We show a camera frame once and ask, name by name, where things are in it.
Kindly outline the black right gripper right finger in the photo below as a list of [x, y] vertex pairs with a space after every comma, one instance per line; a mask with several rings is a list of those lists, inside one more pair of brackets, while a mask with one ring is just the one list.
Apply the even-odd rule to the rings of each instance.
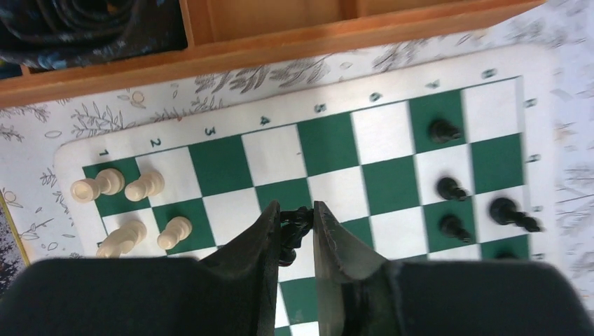
[[592, 335], [571, 283], [527, 260], [388, 260], [313, 208], [320, 335]]

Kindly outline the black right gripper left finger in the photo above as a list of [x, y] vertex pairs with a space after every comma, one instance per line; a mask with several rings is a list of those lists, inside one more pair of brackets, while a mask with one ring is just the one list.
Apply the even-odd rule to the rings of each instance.
[[1, 299], [2, 335], [272, 335], [280, 208], [206, 258], [53, 258]]

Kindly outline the green white chess board mat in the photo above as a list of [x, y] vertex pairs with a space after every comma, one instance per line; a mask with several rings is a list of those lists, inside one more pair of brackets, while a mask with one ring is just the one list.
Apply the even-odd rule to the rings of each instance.
[[[231, 108], [78, 137], [53, 165], [85, 256], [120, 224], [139, 219], [146, 238], [127, 257], [201, 260], [246, 230], [272, 200], [283, 210], [325, 202], [360, 240], [390, 259], [518, 258], [560, 265], [553, 215], [552, 51], [514, 45], [380, 73]], [[433, 143], [429, 125], [445, 119], [462, 137]], [[106, 216], [102, 195], [73, 199], [74, 181], [103, 169], [125, 183], [160, 172], [165, 189], [140, 209]], [[438, 180], [466, 190], [445, 200]], [[526, 232], [491, 219], [498, 197], [538, 220]], [[453, 214], [471, 235], [466, 244], [441, 234]], [[167, 222], [183, 216], [193, 229], [170, 250], [157, 245]]]

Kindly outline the white chess pieces row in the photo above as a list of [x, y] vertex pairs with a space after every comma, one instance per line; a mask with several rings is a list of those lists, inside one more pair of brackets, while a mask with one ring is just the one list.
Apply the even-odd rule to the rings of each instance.
[[[73, 199], [79, 203], [89, 203], [102, 195], [116, 196], [116, 203], [102, 207], [102, 213], [111, 216], [117, 212], [128, 212], [141, 207], [138, 202], [160, 194], [165, 189], [165, 179], [158, 171], [143, 173], [136, 180], [125, 183], [124, 175], [115, 168], [101, 170], [94, 178], [74, 181], [70, 187]], [[183, 216], [174, 217], [167, 222], [165, 229], [157, 236], [160, 249], [170, 250], [189, 237], [193, 226]], [[96, 256], [118, 258], [129, 253], [146, 238], [147, 226], [139, 219], [131, 219], [120, 224], [98, 244]]]

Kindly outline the black bishop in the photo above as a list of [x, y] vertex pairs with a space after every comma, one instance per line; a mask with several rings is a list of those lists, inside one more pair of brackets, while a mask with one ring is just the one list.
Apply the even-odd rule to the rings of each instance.
[[429, 137], [435, 144], [445, 144], [462, 137], [462, 131], [445, 119], [433, 120], [429, 125]]

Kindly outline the gold metal tin box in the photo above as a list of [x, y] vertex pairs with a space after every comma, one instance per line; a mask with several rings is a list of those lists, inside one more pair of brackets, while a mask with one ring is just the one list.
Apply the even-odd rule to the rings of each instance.
[[29, 265], [8, 201], [1, 190], [1, 297]]

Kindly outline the floral table cloth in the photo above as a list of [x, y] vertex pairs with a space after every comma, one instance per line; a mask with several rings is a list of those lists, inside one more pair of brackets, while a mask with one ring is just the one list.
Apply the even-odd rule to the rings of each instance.
[[489, 29], [211, 73], [1, 110], [1, 190], [30, 262], [79, 258], [83, 248], [59, 191], [55, 150], [104, 134], [519, 43], [557, 53], [553, 96], [558, 241], [568, 277], [593, 309], [593, 2], [547, 1]]

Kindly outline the orange wooden compartment tray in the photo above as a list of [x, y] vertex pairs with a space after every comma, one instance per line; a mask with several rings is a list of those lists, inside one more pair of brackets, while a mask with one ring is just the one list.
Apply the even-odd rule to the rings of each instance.
[[182, 1], [182, 51], [1, 81], [21, 106], [491, 27], [537, 1]]

